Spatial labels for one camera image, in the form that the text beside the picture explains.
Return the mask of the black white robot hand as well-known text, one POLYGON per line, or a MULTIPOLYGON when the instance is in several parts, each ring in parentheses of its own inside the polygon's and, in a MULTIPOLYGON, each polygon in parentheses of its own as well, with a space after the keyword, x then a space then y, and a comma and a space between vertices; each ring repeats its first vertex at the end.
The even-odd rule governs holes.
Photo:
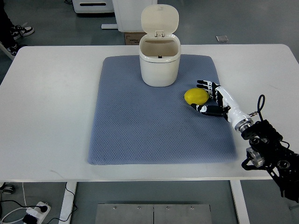
POLYGON ((239 132, 253 125, 252 118, 244 113, 232 96, 219 84, 211 81, 198 80, 197 87, 205 90, 209 98, 217 105, 191 104, 191 107, 207 116, 223 117, 239 132))

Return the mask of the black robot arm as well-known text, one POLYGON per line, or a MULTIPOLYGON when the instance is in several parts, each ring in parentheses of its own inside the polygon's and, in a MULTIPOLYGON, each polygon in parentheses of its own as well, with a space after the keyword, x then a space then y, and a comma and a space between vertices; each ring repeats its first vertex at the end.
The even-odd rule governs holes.
POLYGON ((299 201, 299 155, 289 149, 283 136, 263 119, 261 110, 265 96, 259 96, 257 114, 260 120, 241 130, 241 136, 249 141, 246 159, 241 166, 245 170, 265 170, 279 186, 281 196, 299 201))

